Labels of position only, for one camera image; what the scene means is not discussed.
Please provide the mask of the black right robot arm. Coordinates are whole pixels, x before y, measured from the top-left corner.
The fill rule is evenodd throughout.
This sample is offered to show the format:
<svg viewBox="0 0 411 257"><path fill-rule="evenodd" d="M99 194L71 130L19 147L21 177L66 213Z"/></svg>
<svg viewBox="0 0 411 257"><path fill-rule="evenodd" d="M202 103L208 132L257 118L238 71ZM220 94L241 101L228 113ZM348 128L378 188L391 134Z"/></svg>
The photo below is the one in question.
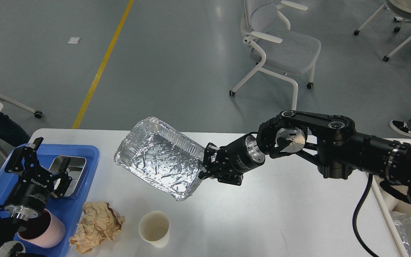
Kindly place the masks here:
<svg viewBox="0 0 411 257"><path fill-rule="evenodd" d="M353 170L367 173L352 228L363 249L375 257L358 232L357 217L373 176L382 179L380 187L385 192L411 205L411 144L358 133L355 122L346 116L285 110L263 122L257 132L228 145L209 143L198 177L239 186L243 174L262 166L266 156L277 159L293 154L317 166L324 178L347 179Z"/></svg>

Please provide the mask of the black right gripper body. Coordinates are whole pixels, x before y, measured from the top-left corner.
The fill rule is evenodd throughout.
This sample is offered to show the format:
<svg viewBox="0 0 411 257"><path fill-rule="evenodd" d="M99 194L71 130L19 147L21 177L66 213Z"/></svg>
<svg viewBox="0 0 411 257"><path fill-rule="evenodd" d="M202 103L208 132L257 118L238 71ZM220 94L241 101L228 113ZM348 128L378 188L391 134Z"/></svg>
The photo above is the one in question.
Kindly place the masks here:
<svg viewBox="0 0 411 257"><path fill-rule="evenodd" d="M240 186L243 174L265 163L265 154L259 149L256 138L245 134L218 150L218 182Z"/></svg>

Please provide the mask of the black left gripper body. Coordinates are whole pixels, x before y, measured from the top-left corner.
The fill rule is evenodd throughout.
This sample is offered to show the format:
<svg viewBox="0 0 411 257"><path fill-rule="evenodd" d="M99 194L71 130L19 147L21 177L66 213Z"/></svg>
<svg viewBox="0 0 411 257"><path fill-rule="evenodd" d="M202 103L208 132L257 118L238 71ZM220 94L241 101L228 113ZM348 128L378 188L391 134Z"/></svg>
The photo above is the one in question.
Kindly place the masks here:
<svg viewBox="0 0 411 257"><path fill-rule="evenodd" d="M10 217L29 221L41 216L53 191L49 171L26 171L21 175L4 202Z"/></svg>

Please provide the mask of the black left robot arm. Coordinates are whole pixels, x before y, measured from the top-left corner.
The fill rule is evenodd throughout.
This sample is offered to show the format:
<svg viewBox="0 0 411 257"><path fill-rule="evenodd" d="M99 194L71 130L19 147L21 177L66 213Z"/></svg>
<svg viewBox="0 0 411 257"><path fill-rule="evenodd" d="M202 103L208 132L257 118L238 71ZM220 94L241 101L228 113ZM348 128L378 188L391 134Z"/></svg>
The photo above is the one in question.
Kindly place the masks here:
<svg viewBox="0 0 411 257"><path fill-rule="evenodd" d="M39 137L30 145L15 148L4 167L6 173L16 174L18 180L0 205L0 248L12 241L16 233L26 230L31 218L41 216L51 197L64 197L72 182L67 172L69 157L56 173L41 166L37 151L43 141Z"/></svg>

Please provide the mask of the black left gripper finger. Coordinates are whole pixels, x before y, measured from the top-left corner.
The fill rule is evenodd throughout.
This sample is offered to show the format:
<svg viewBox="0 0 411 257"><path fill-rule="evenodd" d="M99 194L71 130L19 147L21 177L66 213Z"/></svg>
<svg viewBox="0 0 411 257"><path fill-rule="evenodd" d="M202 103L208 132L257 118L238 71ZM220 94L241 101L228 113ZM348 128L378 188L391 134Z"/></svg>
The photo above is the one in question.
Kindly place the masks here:
<svg viewBox="0 0 411 257"><path fill-rule="evenodd" d="M72 177L69 176L67 172L67 168L70 164L71 158L65 158L62 163L59 165L58 172L53 175L53 181L59 180L59 184L54 190L51 192L52 197L54 198L62 198L65 196L67 189L72 182Z"/></svg>
<svg viewBox="0 0 411 257"><path fill-rule="evenodd" d="M30 145L15 148L7 160L5 172L16 174L19 177L26 177L32 172L38 173L41 165L36 152L43 141L44 138L39 137Z"/></svg>

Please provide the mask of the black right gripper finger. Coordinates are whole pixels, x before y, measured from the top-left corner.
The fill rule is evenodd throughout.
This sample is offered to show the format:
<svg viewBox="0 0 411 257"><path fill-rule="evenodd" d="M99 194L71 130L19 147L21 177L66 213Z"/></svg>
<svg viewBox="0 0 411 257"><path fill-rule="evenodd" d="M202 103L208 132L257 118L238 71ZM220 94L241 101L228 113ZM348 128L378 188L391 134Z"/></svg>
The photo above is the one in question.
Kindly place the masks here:
<svg viewBox="0 0 411 257"><path fill-rule="evenodd" d="M227 162L209 163L199 172L199 179L215 178L221 181L231 181L234 179L233 169Z"/></svg>
<svg viewBox="0 0 411 257"><path fill-rule="evenodd" d="M204 150L204 168L224 168L227 166L227 149L209 143Z"/></svg>

